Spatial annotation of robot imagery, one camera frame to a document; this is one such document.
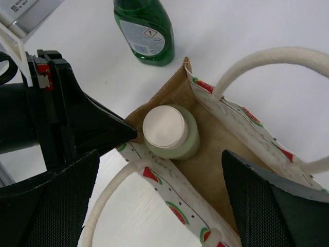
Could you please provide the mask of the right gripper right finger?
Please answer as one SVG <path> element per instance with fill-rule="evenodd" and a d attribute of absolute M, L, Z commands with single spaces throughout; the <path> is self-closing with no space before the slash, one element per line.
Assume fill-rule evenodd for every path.
<path fill-rule="evenodd" d="M 242 246 L 328 246 L 328 193 L 229 150 L 222 168 Z"/>

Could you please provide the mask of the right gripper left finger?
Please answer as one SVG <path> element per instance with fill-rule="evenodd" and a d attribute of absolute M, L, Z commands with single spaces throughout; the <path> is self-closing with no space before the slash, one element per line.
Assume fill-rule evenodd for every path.
<path fill-rule="evenodd" d="M 1 246 L 77 246 L 99 154 L 1 188 Z"/>

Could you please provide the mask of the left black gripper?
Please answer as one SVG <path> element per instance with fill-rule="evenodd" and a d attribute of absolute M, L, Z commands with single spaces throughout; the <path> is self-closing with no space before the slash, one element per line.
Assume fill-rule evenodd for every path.
<path fill-rule="evenodd" d="M 70 64 L 55 50 L 26 55 L 27 79 L 1 81 L 1 153 L 40 145 L 47 165 L 104 155 L 134 139 L 137 131 L 82 91 Z"/>

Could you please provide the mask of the green red-capped bottle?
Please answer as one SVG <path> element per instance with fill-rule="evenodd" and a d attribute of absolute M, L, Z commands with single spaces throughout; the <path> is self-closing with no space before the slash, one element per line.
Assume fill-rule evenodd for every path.
<path fill-rule="evenodd" d="M 175 57 L 174 33 L 159 0 L 113 1 L 115 21 L 143 64 L 166 66 Z"/>

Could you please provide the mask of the watermelon print canvas bag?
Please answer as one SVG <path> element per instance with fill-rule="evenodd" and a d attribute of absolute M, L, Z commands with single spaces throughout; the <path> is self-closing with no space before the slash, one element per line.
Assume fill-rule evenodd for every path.
<path fill-rule="evenodd" d="M 225 184 L 222 153 L 232 151 L 272 173 L 327 192 L 313 174 L 328 170 L 328 158 L 305 163 L 282 147 L 246 108 L 224 97 L 243 73 L 268 64 L 295 64 L 328 76 L 328 55 L 301 47 L 255 52 L 239 60 L 210 86 L 191 72 L 189 59 L 146 104 L 125 122 L 137 136 L 117 146 L 126 165 L 89 208 L 83 246 L 242 246 Z M 146 114 L 161 105 L 178 105 L 195 118 L 200 148 L 185 161 L 156 156 L 144 143 Z"/>

